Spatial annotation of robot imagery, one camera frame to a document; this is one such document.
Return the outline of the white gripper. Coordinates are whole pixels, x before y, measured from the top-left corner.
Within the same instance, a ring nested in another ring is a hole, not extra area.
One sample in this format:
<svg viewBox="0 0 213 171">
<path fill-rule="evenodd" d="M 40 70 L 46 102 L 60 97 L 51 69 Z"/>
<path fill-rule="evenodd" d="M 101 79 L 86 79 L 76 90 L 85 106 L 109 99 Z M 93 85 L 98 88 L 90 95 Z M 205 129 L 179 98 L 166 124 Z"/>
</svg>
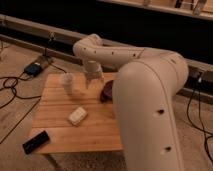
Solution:
<svg viewBox="0 0 213 171">
<path fill-rule="evenodd" d="M 102 85 L 105 84 L 105 79 L 103 78 L 102 68 L 98 62 L 84 61 L 83 66 L 84 66 L 85 77 L 87 79 L 85 81 L 86 89 L 89 89 L 92 79 L 98 79 Z"/>
</svg>

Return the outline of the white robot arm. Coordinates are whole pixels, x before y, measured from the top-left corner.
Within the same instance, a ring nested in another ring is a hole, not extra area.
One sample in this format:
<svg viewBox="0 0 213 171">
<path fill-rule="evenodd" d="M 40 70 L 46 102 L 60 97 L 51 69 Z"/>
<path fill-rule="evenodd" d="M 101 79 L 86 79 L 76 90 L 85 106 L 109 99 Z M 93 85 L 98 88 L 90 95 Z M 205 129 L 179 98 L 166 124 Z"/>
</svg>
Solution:
<svg viewBox="0 0 213 171">
<path fill-rule="evenodd" d="M 116 68 L 112 99 L 128 171 L 185 171 L 172 106 L 189 75 L 177 52 L 105 46 L 96 35 L 73 45 L 87 82 Z"/>
</svg>

